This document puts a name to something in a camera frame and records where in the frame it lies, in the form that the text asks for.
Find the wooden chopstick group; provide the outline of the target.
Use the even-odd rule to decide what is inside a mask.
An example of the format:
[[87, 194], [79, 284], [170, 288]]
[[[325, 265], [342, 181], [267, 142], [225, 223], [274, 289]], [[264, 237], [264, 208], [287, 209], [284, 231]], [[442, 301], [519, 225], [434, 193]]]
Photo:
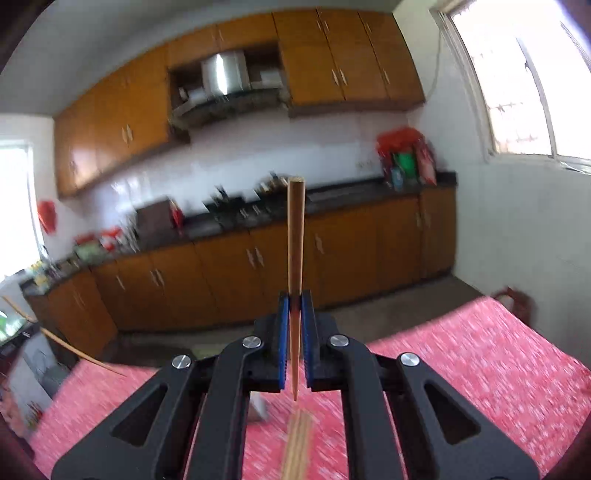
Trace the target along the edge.
[[294, 455], [294, 480], [304, 480], [307, 474], [308, 462], [310, 461], [310, 445], [311, 445], [311, 430], [314, 426], [311, 414], [301, 411], [301, 419], [303, 425], [301, 425], [300, 443], [298, 443], [297, 454]]
[[291, 392], [297, 400], [298, 367], [301, 352], [301, 287], [304, 267], [305, 183], [294, 177], [287, 185], [287, 275], [290, 296]]
[[298, 458], [301, 455], [301, 449], [304, 446], [305, 419], [304, 412], [297, 410], [290, 419], [290, 428], [288, 428], [286, 453], [283, 458], [283, 479], [297, 479]]
[[62, 348], [68, 350], [69, 352], [75, 354], [77, 357], [79, 357], [80, 359], [84, 359], [87, 362], [90, 362], [96, 366], [98, 366], [99, 368], [102, 368], [104, 370], [107, 370], [109, 372], [112, 372], [116, 375], [119, 376], [125, 376], [123, 373], [121, 373], [120, 371], [114, 369], [113, 367], [110, 367], [109, 365], [87, 355], [86, 353], [80, 351], [79, 349], [73, 347], [72, 345], [70, 345], [68, 342], [60, 339], [58, 336], [56, 336], [55, 334], [53, 334], [52, 332], [50, 332], [48, 329], [42, 327], [40, 325], [40, 323], [36, 320], [33, 319], [32, 317], [30, 317], [27, 313], [23, 312], [14, 302], [12, 302], [8, 297], [2, 295], [1, 296], [2, 300], [4, 300], [18, 315], [22, 316], [26, 321], [28, 321], [29, 323], [33, 323], [36, 326], [39, 327], [39, 330], [50, 340], [52, 340], [53, 342], [57, 343], [58, 345], [60, 345]]
[[283, 464], [281, 465], [281, 480], [294, 479], [294, 455], [297, 454], [298, 443], [300, 443], [301, 425], [301, 411], [295, 410], [290, 417], [290, 424], [288, 424], [286, 449], [283, 454]]

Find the red floral tablecloth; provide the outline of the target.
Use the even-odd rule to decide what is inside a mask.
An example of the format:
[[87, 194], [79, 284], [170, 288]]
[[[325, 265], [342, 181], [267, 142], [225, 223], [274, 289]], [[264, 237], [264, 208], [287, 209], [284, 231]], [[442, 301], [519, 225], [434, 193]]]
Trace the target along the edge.
[[[370, 343], [376, 354], [414, 352], [470, 400], [548, 474], [588, 434], [590, 371], [524, 325], [491, 297], [410, 330]], [[29, 444], [34, 464], [49, 476], [57, 462], [142, 384], [149, 367], [117, 365], [106, 371], [80, 361], [45, 411]], [[280, 476], [287, 420], [294, 406], [314, 417], [308, 478], [345, 479], [346, 444], [341, 398], [301, 387], [266, 394], [269, 418], [246, 432], [246, 479]]]

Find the lower wooden base cabinets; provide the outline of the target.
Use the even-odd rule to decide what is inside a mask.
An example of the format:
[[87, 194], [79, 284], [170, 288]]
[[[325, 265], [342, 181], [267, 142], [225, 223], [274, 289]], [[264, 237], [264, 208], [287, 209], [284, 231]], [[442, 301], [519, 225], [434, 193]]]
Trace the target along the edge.
[[[320, 307], [369, 298], [451, 270], [456, 186], [403, 192], [363, 185], [307, 205], [304, 287]], [[23, 287], [37, 319], [100, 354], [120, 333], [168, 333], [250, 321], [287, 289], [287, 222], [205, 223], [153, 249], [84, 267], [46, 288]]]

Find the green bowl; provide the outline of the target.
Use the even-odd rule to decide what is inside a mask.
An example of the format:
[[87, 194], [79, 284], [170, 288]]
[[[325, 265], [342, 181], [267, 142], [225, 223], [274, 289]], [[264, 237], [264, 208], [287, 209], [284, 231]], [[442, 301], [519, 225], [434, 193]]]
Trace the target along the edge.
[[107, 255], [107, 250], [97, 239], [77, 244], [73, 247], [76, 257], [85, 264], [96, 264], [101, 262]]

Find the dark wooden cutting board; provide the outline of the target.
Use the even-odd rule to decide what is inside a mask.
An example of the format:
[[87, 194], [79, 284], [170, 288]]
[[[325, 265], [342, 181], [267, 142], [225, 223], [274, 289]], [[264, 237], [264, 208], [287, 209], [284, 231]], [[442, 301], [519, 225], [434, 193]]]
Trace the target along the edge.
[[172, 200], [164, 197], [135, 209], [135, 232], [139, 244], [168, 239], [175, 233]]

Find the red bottle on counter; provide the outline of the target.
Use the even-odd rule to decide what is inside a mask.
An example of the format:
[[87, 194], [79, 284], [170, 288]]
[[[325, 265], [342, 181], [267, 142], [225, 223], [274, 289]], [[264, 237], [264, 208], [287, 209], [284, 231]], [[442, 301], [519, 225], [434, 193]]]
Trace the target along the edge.
[[170, 207], [170, 216], [171, 216], [174, 228], [177, 230], [180, 230], [184, 224], [183, 211], [180, 209], [178, 204], [173, 200], [169, 201], [169, 207]]

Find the yellow detergent bottle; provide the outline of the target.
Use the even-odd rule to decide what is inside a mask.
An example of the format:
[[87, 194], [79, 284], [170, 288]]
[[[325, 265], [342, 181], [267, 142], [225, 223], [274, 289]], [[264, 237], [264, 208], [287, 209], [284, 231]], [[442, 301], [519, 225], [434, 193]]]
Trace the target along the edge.
[[31, 274], [37, 287], [44, 288], [50, 282], [46, 271], [46, 265], [41, 260], [31, 265]]

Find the black wok left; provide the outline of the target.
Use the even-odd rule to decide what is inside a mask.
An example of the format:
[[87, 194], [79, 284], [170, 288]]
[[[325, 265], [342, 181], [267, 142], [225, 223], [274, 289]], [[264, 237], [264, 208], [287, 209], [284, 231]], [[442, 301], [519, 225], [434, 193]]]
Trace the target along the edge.
[[235, 218], [245, 208], [246, 202], [242, 195], [229, 195], [221, 185], [216, 186], [215, 190], [211, 199], [204, 201], [204, 207], [216, 221]]

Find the black countertop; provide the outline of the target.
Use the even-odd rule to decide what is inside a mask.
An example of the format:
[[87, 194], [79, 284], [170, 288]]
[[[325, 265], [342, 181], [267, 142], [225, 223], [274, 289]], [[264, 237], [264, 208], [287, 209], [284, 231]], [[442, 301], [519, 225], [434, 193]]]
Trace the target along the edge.
[[[426, 189], [425, 185], [417, 183], [405, 186], [397, 191], [388, 186], [380, 176], [359, 181], [308, 187], [307, 196], [305, 197], [305, 213], [308, 215], [328, 213], [329, 211], [360, 206], [377, 200], [413, 196]], [[33, 277], [27, 276], [18, 282], [18, 287], [25, 297], [43, 296], [48, 294], [52, 288], [72, 278], [82, 270], [107, 264], [119, 258], [144, 254], [161, 248], [175, 247], [233, 232], [253, 230], [286, 220], [287, 198], [284, 196], [276, 200], [250, 200], [245, 202], [242, 208], [236, 212], [215, 214], [204, 211], [185, 218], [182, 229], [179, 231], [171, 230], [157, 233], [140, 239], [135, 247], [120, 247], [97, 260], [80, 262], [72, 272], [51, 279], [46, 286], [37, 286]]]

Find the left window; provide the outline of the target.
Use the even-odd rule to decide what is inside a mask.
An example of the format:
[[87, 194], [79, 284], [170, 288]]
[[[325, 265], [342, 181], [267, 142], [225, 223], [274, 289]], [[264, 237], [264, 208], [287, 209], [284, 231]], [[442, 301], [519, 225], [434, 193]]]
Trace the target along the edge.
[[27, 270], [41, 258], [32, 148], [1, 142], [1, 280]]

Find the window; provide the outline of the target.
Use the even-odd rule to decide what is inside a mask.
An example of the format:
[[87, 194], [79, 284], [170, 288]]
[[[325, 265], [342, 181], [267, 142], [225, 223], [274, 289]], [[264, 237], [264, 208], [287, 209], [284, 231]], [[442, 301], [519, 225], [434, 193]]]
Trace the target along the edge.
[[32, 148], [1, 142], [1, 280], [27, 270], [41, 258]]
[[487, 153], [590, 171], [590, 42], [558, 1], [439, 1]]

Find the red bag covered containers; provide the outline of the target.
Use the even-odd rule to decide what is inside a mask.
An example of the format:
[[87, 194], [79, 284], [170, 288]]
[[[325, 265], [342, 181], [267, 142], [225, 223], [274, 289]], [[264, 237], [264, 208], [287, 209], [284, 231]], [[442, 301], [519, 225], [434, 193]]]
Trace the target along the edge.
[[394, 190], [416, 184], [437, 185], [435, 153], [419, 130], [403, 127], [381, 133], [376, 150], [385, 180]]

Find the steel range hood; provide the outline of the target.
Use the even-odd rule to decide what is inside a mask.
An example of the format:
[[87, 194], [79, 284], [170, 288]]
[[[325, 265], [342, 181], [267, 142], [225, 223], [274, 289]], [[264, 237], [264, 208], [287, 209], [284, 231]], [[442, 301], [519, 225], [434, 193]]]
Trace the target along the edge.
[[169, 70], [169, 124], [191, 130], [256, 111], [285, 108], [287, 76], [274, 44], [228, 50]]

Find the right window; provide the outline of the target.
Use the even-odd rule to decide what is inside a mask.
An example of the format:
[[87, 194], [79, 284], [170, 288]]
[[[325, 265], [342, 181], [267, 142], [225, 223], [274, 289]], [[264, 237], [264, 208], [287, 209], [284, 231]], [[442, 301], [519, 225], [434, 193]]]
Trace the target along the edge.
[[439, 1], [487, 153], [590, 171], [590, 42], [558, 1]]

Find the red plastic bag on wall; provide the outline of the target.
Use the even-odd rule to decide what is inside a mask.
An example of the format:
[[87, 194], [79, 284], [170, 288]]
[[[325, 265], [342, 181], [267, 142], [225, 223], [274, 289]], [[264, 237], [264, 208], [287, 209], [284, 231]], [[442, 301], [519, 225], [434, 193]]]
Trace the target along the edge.
[[54, 235], [57, 230], [57, 212], [51, 200], [39, 200], [37, 213], [42, 230], [47, 235]]

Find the upper wooden wall cabinets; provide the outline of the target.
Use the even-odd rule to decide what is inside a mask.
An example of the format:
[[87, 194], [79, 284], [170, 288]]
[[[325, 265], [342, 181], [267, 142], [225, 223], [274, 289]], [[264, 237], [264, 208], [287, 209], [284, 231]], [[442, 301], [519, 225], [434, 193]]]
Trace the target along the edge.
[[207, 25], [134, 58], [57, 115], [57, 193], [72, 197], [187, 141], [191, 128], [257, 107], [407, 111], [425, 99], [390, 13], [304, 8]]

